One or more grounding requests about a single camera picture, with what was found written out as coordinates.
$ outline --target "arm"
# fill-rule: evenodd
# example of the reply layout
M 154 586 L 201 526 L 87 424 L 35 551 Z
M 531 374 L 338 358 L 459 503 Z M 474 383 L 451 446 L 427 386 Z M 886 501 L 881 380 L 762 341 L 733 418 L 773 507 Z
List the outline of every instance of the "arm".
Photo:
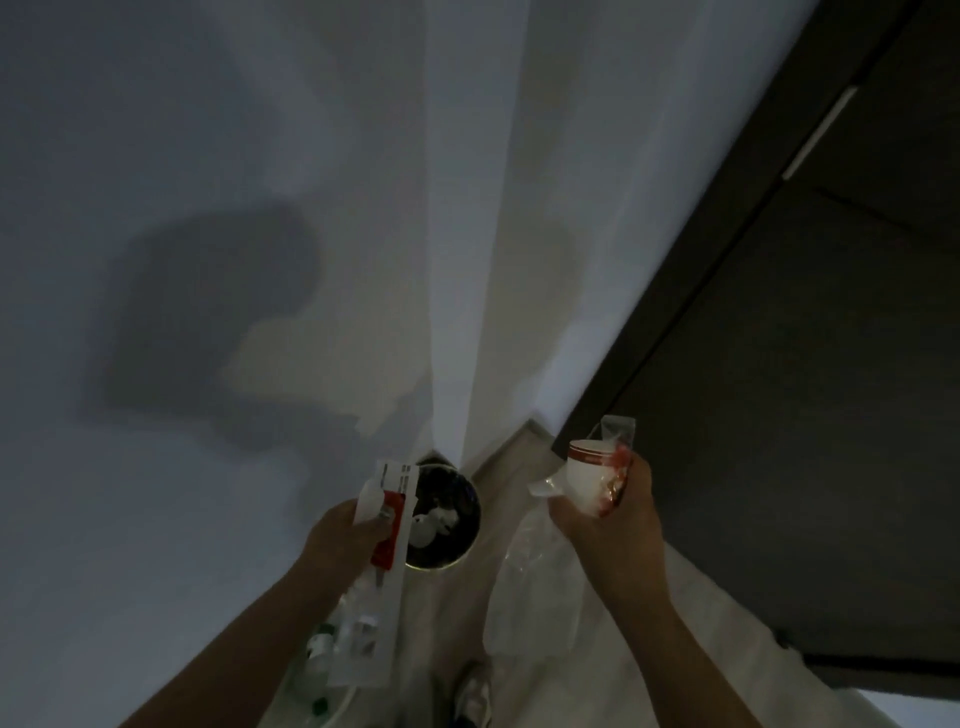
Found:
M 353 525 L 355 500 L 327 511 L 297 562 L 121 728 L 255 726 L 287 664 L 390 536 L 381 519 Z
M 634 454 L 620 504 L 603 519 L 564 497 L 550 516 L 623 633 L 663 728 L 760 728 L 670 603 L 650 466 Z

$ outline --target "shoe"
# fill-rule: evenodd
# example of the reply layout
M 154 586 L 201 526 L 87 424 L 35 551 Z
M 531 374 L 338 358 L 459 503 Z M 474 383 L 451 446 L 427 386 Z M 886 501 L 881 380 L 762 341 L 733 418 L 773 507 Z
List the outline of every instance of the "shoe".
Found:
M 490 666 L 471 663 L 465 669 L 453 693 L 453 722 L 460 728 L 490 728 L 493 700 Z

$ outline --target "packaging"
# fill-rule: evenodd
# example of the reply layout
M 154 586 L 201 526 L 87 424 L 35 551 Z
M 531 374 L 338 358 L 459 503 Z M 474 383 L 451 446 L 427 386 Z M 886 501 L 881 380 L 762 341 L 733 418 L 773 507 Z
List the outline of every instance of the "packaging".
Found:
M 540 502 L 520 522 L 493 585 L 483 635 L 491 655 L 542 658 L 573 646 L 587 576 L 573 546 L 550 520 L 546 499 L 567 496 L 597 517 L 616 506 L 636 422 L 608 415 L 599 427 L 601 439 L 574 440 L 564 466 L 528 486 Z
M 353 522 L 394 515 L 391 539 L 377 546 L 371 563 L 340 601 L 342 621 L 333 645 L 328 685 L 384 688 L 390 684 L 410 525 L 417 507 L 420 469 L 388 460 L 377 462 L 357 499 Z

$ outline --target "forearm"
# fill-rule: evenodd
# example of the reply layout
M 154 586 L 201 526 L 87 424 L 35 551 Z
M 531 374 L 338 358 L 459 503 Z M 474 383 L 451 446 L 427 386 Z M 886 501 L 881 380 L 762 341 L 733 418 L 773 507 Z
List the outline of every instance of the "forearm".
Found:
M 760 728 L 668 597 L 620 598 L 610 607 L 662 728 Z
M 340 598 L 339 586 L 310 583 L 312 575 L 288 571 L 122 728 L 255 726 L 311 627 Z

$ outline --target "sneaker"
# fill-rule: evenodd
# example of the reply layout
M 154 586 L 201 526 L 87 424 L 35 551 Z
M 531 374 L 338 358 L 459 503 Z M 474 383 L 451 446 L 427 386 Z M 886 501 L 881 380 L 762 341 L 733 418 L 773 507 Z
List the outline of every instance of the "sneaker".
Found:
M 454 728 L 490 728 L 493 723 L 491 671 L 485 663 L 471 663 L 453 693 Z

